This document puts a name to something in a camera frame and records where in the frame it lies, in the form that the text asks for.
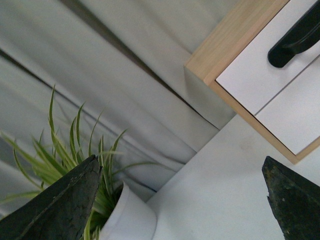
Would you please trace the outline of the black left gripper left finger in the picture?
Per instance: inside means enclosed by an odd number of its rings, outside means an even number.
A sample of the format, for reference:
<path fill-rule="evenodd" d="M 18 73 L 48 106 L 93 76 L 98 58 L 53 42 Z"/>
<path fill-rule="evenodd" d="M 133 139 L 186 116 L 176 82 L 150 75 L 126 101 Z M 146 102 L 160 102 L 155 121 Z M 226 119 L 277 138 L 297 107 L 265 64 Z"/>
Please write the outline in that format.
<path fill-rule="evenodd" d="M 102 168 L 88 157 L 0 221 L 2 240 L 79 240 L 93 207 Z"/>

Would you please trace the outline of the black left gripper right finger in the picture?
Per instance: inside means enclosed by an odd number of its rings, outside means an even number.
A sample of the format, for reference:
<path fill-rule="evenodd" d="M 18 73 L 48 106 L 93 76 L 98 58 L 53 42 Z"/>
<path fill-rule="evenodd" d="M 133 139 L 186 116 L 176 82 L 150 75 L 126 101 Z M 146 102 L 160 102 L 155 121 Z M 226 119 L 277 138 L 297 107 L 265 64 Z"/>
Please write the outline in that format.
<path fill-rule="evenodd" d="M 267 200 L 286 240 L 320 238 L 320 187 L 267 156 L 262 174 Z"/>

